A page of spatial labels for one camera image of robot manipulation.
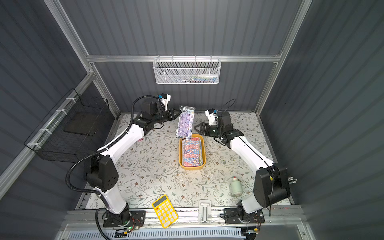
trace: plastic package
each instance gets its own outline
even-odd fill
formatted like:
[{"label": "plastic package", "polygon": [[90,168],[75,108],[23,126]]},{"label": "plastic package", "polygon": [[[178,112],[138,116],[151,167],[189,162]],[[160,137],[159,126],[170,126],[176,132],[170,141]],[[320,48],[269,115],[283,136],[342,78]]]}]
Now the plastic package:
[{"label": "plastic package", "polygon": [[192,125],[195,117],[195,108],[180,106],[180,117],[177,125],[177,138],[191,139],[192,137]]},{"label": "plastic package", "polygon": [[198,137],[200,139],[200,147],[201,147],[201,150],[200,150],[200,159],[199,159],[199,162],[201,161],[200,163],[200,166],[198,167],[184,167],[183,166],[183,142],[186,140],[186,139],[180,139],[179,140],[179,164],[180,166],[184,169],[184,170],[199,170],[199,169],[202,169],[205,164],[207,163],[207,160],[205,159],[205,146],[204,146],[204,138],[199,135],[199,134],[192,134],[192,138],[194,137]]},{"label": "plastic package", "polygon": [[184,167],[198,167],[202,162],[201,141],[198,137],[182,141],[182,164]]}]

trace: aluminum frame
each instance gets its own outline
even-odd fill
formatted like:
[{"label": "aluminum frame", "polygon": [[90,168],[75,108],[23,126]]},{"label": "aluminum frame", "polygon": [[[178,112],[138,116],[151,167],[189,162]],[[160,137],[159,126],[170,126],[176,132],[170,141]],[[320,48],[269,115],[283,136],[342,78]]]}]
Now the aluminum frame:
[{"label": "aluminum frame", "polygon": [[[64,109],[65,106],[72,101],[69,98],[73,98],[78,94],[81,94],[87,89],[89,84],[94,79],[93,73],[88,73],[82,81],[77,85],[77,87],[69,94],[69,96],[63,101],[63,103],[57,108]],[[52,116],[45,122],[42,126],[42,129],[47,128],[53,120],[58,116],[59,111],[55,111]],[[32,138],[31,142],[40,138],[42,131],[38,131]],[[29,149],[28,147],[24,147],[23,150],[17,155],[17,157],[11,162],[11,164],[7,167],[7,169],[0,176],[0,199],[5,195],[8,189],[12,186],[12,184],[16,181],[19,175],[23,172],[32,158],[36,155],[34,151]]]},{"label": "aluminum frame", "polygon": [[120,114],[119,107],[117,106],[115,100],[113,99],[111,93],[105,85],[105,82],[99,74],[99,71],[97,70],[96,66],[90,64],[90,62],[86,59],[86,56],[88,56],[88,51],[82,43],[79,35],[77,34],[74,26],[71,23],[71,20],[66,14],[60,1],[44,0],[44,2],[53,17],[55,18],[57,24],[63,31],[65,37],[71,44],[73,50],[75,51],[77,57],[80,59],[85,70],[89,73],[95,73],[95,75],[97,76],[97,78],[94,79],[94,84],[99,90],[101,97],[108,100],[109,109],[111,110],[113,116],[116,118]]},{"label": "aluminum frame", "polygon": [[305,15],[307,14],[308,9],[311,6],[311,3],[312,3],[312,0],[303,0],[301,2],[300,8],[297,11],[295,19],[291,25],[291,28],[290,28],[288,35],[287,35],[287,38],[285,39],[285,42],[284,42],[283,47],[281,49],[280,61],[272,69],[272,72],[271,72],[271,74],[268,78],[268,81],[265,84],[265,87],[263,89],[263,92],[260,96],[260,99],[257,102],[256,108],[255,108],[255,112],[257,115],[260,115],[261,111],[263,110],[265,102],[266,102],[269,94],[271,93],[272,87],[275,84],[277,77],[279,76],[281,68],[284,65],[284,62],[288,56],[289,51],[291,50],[293,42],[296,38],[297,33],[299,32],[299,29],[303,23]]},{"label": "aluminum frame", "polygon": [[[198,222],[198,207],[179,207],[175,208],[179,216],[177,222],[170,226],[171,228],[192,228],[192,227],[245,227],[245,223],[225,224],[224,219],[220,218],[220,213],[228,207],[212,207],[211,224],[200,224]],[[142,228],[162,228],[153,208],[150,209],[132,209],[144,210],[147,212],[145,223]],[[96,221],[94,218],[96,210],[71,210],[62,222],[61,228],[56,239],[66,239],[71,230],[96,230]],[[264,211],[265,223],[262,226],[272,225],[296,225],[303,240],[315,240],[308,221],[303,213],[301,205],[272,205],[271,217],[268,211]]]},{"label": "aluminum frame", "polygon": [[159,58],[161,61],[218,61],[221,62],[274,62],[277,63],[280,60],[280,55],[250,55],[250,56],[231,56],[231,55],[201,55],[201,56],[172,56],[172,55],[90,55],[86,59],[89,62],[94,63],[152,63],[154,59]]}]

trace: calculator display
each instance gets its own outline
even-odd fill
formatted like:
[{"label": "calculator display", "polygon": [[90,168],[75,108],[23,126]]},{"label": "calculator display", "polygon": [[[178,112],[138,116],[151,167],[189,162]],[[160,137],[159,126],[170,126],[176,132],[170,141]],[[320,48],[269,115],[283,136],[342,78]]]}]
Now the calculator display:
[{"label": "calculator display", "polygon": [[162,198],[160,198],[159,200],[157,200],[156,202],[153,203],[153,207],[157,207],[159,206],[162,202],[164,202],[165,200],[167,199],[167,196],[163,196]]}]

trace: yellow calculator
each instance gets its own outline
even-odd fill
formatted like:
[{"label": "yellow calculator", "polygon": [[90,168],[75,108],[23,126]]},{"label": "yellow calculator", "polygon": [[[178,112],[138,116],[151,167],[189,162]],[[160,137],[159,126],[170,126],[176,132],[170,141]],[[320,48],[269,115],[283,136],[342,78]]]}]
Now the yellow calculator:
[{"label": "yellow calculator", "polygon": [[176,219],[179,218],[175,209],[170,203],[170,200],[165,194],[161,198],[157,199],[154,203],[152,203],[152,207],[155,210],[163,228],[167,228],[169,225],[174,223]]}]

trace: white bottle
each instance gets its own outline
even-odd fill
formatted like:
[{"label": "white bottle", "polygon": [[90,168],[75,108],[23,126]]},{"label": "white bottle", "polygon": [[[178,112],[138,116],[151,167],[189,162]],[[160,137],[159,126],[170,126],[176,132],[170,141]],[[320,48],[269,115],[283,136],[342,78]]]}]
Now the white bottle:
[{"label": "white bottle", "polygon": [[204,74],[199,74],[197,75],[198,77],[201,78],[217,78],[218,74],[213,74],[213,73],[204,73]]},{"label": "white bottle", "polygon": [[231,178],[231,183],[229,184],[229,191],[232,196],[240,196],[243,194],[243,188],[241,187],[241,182],[235,176]]}]

